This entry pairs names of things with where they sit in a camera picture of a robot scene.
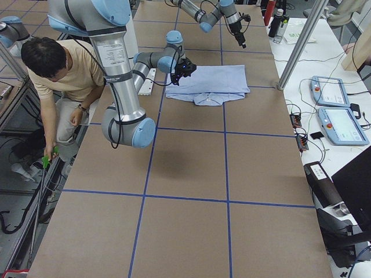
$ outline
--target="black monitor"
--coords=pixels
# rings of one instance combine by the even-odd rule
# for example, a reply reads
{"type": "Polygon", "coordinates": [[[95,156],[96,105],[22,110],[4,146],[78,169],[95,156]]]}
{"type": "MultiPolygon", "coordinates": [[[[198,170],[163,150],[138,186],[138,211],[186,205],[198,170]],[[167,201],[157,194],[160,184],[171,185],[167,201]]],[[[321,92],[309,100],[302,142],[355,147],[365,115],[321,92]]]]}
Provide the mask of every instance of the black monitor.
{"type": "Polygon", "coordinates": [[[371,147],[334,174],[332,181],[359,227],[371,231],[371,147]]]}

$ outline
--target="tablet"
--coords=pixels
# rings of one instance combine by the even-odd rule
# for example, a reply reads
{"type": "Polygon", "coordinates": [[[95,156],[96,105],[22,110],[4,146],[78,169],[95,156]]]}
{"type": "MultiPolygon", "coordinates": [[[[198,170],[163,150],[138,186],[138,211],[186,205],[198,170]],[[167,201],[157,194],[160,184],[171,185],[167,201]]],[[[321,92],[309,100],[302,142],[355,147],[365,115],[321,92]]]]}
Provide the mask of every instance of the tablet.
{"type": "Polygon", "coordinates": [[[369,140],[350,108],[320,107],[318,116],[328,139],[338,146],[364,146],[369,140]]]}
{"type": "Polygon", "coordinates": [[[313,76],[311,91],[315,102],[331,107],[350,107],[347,92],[340,78],[313,76]]]}

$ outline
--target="folded shirt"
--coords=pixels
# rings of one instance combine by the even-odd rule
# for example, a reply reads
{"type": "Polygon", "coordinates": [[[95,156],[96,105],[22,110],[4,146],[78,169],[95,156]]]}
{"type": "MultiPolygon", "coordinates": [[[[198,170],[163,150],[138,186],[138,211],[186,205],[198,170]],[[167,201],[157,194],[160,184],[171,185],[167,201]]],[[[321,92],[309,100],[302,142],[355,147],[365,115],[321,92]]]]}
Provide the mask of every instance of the folded shirt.
{"type": "Polygon", "coordinates": [[[191,76],[181,78],[179,86],[169,85],[165,95],[196,105],[218,106],[239,100],[250,93],[244,65],[197,66],[191,76]]]}

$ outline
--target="man's hand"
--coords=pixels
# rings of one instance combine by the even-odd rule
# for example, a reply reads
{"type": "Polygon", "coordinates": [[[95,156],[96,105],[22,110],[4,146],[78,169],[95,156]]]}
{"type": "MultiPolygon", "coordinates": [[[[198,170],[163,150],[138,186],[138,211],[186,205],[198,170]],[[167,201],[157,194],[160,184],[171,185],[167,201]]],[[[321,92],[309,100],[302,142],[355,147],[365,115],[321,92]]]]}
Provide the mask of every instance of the man's hand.
{"type": "Polygon", "coordinates": [[[58,153],[54,152],[54,147],[55,146],[56,146],[55,142],[46,143],[46,147],[44,149],[44,156],[48,156],[49,161],[52,161],[52,159],[54,159],[58,156],[58,153]]]}
{"type": "Polygon", "coordinates": [[[70,116],[70,122],[72,123],[73,126],[78,126],[81,123],[83,112],[81,109],[76,108],[71,116],[70,116]]]}

